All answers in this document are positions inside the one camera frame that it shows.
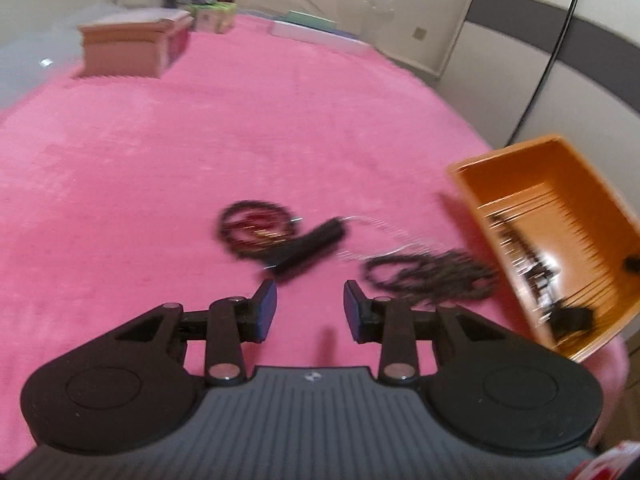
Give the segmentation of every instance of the orange plastic tray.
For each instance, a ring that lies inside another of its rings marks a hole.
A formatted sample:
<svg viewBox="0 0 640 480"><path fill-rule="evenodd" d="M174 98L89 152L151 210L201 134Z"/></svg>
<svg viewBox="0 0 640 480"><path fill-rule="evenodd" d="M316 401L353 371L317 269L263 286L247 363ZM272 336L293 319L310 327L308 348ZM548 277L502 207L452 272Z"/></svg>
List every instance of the orange plastic tray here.
<svg viewBox="0 0 640 480"><path fill-rule="evenodd" d="M559 136L522 142L449 166L449 173L497 255L536 340L583 361L640 312L640 276L623 260L640 254L636 216L603 178ZM518 251L499 214L558 274L554 290L569 304L595 309L595 326L555 341Z"/></svg>

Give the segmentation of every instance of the pink rug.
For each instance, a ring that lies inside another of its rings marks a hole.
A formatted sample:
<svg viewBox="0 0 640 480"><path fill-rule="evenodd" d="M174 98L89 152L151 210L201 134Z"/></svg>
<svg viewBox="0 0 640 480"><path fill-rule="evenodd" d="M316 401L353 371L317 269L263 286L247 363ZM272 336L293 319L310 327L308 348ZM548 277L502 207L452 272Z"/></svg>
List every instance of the pink rug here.
<svg viewBox="0 0 640 480"><path fill-rule="evenodd" d="M201 310L253 293L258 265L212 237L235 200L285 204L305 229L375 216L491 259L444 171L487 150L471 127L374 51L274 38L263 20L193 35L161 80L62 76L3 116L0 142L0 470L33 446L18 399L38 366L165 301ZM364 228L344 245L393 244ZM375 371L380 348L356 345L342 310L344 281L359 277L356 263L331 257L281 286L249 364ZM526 332L505 284L472 307ZM203 350L190 346L189 370L201 371ZM429 344L420 356L433 372ZM610 411L628 369L622 343L588 367Z"/></svg>

